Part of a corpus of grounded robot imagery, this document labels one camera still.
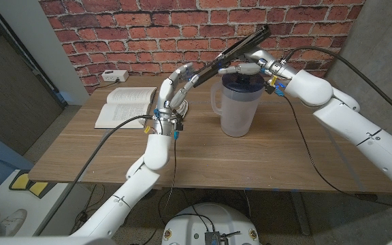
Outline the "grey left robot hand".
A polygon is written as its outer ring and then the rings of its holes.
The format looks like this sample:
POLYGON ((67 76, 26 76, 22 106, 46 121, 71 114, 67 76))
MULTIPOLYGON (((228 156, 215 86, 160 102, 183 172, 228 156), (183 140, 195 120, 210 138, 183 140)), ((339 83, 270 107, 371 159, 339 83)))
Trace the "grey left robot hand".
POLYGON ((157 134, 167 136, 173 134, 172 111, 181 105, 194 83, 198 81, 199 75, 194 75, 193 72, 193 64, 187 63, 177 68, 168 78, 164 79, 160 87, 157 107, 154 110, 155 120, 153 126, 157 130, 157 134), (179 80, 186 80, 186 84, 174 94, 179 80))

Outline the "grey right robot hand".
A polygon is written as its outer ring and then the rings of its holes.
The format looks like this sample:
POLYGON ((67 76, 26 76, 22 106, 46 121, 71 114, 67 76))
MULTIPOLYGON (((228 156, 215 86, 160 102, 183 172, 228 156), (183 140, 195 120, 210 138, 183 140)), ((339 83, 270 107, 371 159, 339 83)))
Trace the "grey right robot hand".
POLYGON ((251 51, 246 52, 244 57, 248 61, 247 63, 220 68, 218 73, 254 75, 261 72, 287 80, 291 80, 298 73, 298 70, 294 67, 286 63, 281 63, 270 53, 260 48, 253 48, 251 51))

